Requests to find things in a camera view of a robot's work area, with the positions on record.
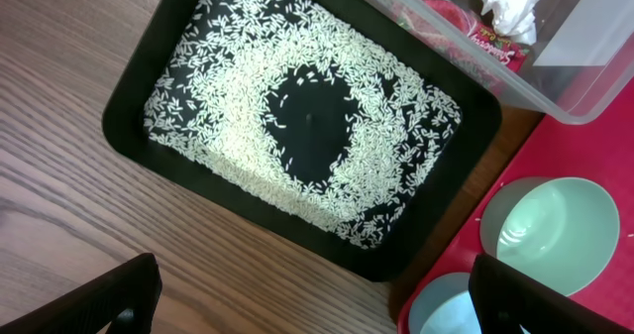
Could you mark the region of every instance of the rice pile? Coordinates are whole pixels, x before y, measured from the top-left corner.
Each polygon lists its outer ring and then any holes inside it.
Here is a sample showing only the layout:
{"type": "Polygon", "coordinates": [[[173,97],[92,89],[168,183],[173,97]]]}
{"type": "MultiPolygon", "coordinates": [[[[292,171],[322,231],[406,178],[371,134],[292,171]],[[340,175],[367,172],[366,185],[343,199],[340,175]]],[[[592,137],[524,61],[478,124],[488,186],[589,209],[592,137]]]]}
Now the rice pile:
{"type": "Polygon", "coordinates": [[[200,0],[144,125],[151,140],[368,249],[390,231],[460,122],[451,97],[310,0],[200,0]],[[327,177],[303,181],[289,172],[292,155],[282,161],[285,145],[271,127],[287,125],[271,109],[301,98],[307,85],[336,82],[356,110],[345,115],[348,145],[327,177]]]}

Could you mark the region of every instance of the bowl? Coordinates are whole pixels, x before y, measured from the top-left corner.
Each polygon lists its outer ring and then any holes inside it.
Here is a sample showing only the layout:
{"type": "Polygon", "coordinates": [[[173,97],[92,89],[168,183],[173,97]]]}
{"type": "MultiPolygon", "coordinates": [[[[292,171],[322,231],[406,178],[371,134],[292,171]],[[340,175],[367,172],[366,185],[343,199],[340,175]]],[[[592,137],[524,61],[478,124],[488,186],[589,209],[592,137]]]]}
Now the bowl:
{"type": "Polygon", "coordinates": [[[488,254],[563,295],[599,276],[618,233],[610,194],[578,177],[513,181],[491,198],[480,222],[488,254]]]}
{"type": "Polygon", "coordinates": [[[469,274],[453,273],[431,281],[412,303],[410,334],[479,334],[469,295],[469,274]]]}

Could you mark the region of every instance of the red tray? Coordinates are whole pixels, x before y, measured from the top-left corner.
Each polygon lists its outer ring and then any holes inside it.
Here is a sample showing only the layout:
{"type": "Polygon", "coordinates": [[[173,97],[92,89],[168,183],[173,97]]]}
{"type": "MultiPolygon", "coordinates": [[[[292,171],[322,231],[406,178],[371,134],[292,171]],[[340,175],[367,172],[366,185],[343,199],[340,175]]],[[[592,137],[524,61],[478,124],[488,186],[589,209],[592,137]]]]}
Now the red tray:
{"type": "Polygon", "coordinates": [[[470,272],[479,242],[484,207],[504,184],[525,176],[580,176],[601,184],[619,209],[616,252],[603,273],[571,299],[634,330],[634,79],[593,122],[567,126],[546,117],[484,196],[432,270],[421,280],[398,317],[398,333],[409,334],[414,298],[431,280],[470,272]]]}

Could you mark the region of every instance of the black tray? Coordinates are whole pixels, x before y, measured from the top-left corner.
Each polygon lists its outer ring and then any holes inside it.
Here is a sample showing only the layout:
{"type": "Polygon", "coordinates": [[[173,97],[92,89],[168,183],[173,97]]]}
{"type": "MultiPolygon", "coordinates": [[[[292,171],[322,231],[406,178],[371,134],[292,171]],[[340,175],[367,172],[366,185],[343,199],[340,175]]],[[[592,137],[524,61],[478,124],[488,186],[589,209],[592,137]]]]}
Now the black tray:
{"type": "Polygon", "coordinates": [[[161,0],[104,111],[103,132],[120,154],[294,243],[370,280],[388,280],[409,264],[476,165],[501,122],[495,98],[455,66],[364,0],[313,0],[392,52],[451,95],[463,112],[425,183],[380,246],[346,242],[242,191],[210,169],[151,142],[144,104],[163,72],[198,0],[161,0]]]}

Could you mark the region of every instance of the light green cup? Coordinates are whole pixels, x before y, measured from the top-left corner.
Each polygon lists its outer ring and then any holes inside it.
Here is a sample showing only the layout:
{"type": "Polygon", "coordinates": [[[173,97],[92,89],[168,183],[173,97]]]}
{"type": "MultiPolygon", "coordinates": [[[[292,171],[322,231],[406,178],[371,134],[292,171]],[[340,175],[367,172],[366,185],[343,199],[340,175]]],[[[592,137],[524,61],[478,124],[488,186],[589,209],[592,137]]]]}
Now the light green cup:
{"type": "Polygon", "coordinates": [[[491,198],[480,222],[488,254],[563,295],[598,277],[618,233],[610,194],[578,177],[513,181],[491,198]]]}

